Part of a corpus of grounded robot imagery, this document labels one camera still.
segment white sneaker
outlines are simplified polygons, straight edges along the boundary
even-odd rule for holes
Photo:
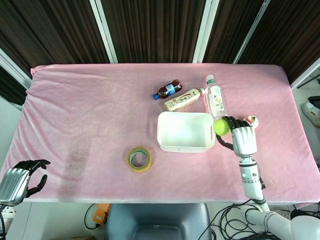
[[[320,109],[315,107],[310,102],[306,102],[302,105],[302,112],[312,122],[312,124],[320,128]]]

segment curtain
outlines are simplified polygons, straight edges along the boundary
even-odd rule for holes
[[[220,0],[204,63],[232,64],[264,0]]]
[[[26,95],[26,89],[0,66],[0,96],[11,103],[22,105]]]
[[[119,63],[191,63],[205,0],[102,0]]]
[[[239,64],[282,66],[292,83],[320,56],[320,1],[272,0]]]
[[[1,0],[0,48],[29,76],[38,65],[109,63],[89,0]]]

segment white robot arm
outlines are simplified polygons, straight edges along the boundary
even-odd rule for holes
[[[257,152],[253,127],[234,117],[223,117],[232,133],[233,144],[217,140],[240,157],[239,167],[245,196],[256,204],[240,207],[243,218],[250,224],[265,227],[282,240],[320,240],[320,220],[312,216],[297,216],[292,221],[270,211],[263,195],[266,187],[262,181],[258,162],[252,158]]]

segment white storage bin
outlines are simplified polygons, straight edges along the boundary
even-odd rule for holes
[[[208,113],[164,111],[158,117],[157,140],[164,151],[203,153],[215,144],[213,124]]]

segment beverage bottle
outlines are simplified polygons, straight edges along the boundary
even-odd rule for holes
[[[215,77],[213,75],[208,75],[206,76],[205,80],[205,97],[209,114],[213,117],[214,120],[219,119],[223,116],[227,116],[221,88],[216,84]]]
[[[191,89],[186,93],[177,96],[171,100],[166,101],[163,105],[166,110],[169,112],[176,111],[178,109],[182,109],[190,104],[193,104],[198,101],[200,96],[205,93],[203,88],[200,89]]]
[[[153,99],[158,100],[160,99],[166,99],[170,95],[179,92],[182,89],[182,85],[179,82],[178,79],[175,79],[173,82],[169,83],[168,85],[165,85],[163,87],[160,87],[158,92],[156,94],[153,94]]]

